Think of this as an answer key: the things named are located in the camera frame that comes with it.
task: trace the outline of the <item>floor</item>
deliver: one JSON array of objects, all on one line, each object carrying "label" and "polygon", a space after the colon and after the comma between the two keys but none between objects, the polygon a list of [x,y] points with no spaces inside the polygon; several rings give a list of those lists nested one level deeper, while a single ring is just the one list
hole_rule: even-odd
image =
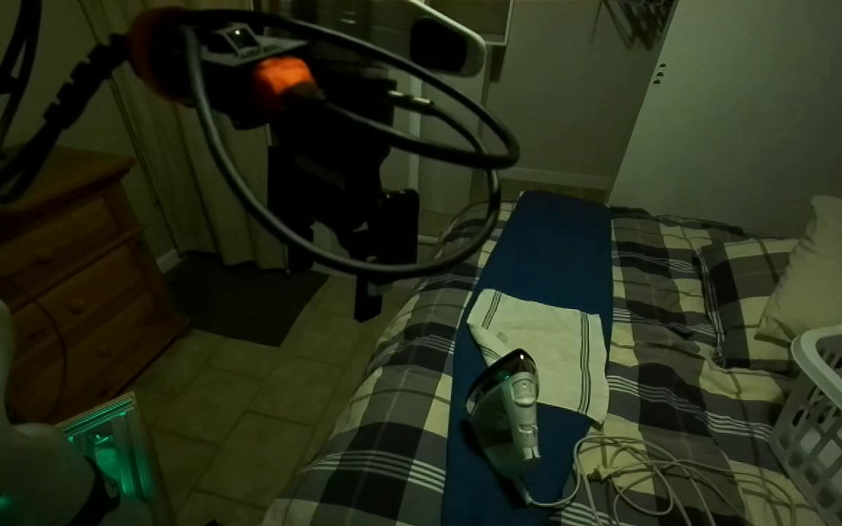
[{"label": "floor", "polygon": [[169,507],[185,526],[259,524],[357,389],[387,314],[354,323],[354,280],[331,279],[280,348],[194,330],[134,387],[151,431]]}]

